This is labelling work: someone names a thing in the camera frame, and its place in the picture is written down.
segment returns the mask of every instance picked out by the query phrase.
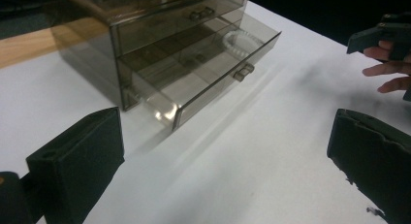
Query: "human hand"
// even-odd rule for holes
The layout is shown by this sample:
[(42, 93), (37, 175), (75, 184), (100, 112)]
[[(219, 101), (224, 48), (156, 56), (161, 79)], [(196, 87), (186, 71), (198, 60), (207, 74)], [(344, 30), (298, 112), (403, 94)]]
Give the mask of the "human hand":
[[(378, 47), (366, 48), (364, 55), (378, 60), (389, 60), (390, 51), (393, 47), (392, 42), (380, 41)], [(407, 77), (399, 77), (387, 81), (378, 88), (381, 93), (388, 93), (396, 90), (407, 90), (411, 86), (411, 53), (409, 53), (403, 61), (388, 61), (363, 70), (363, 74), (367, 77), (404, 74)]]

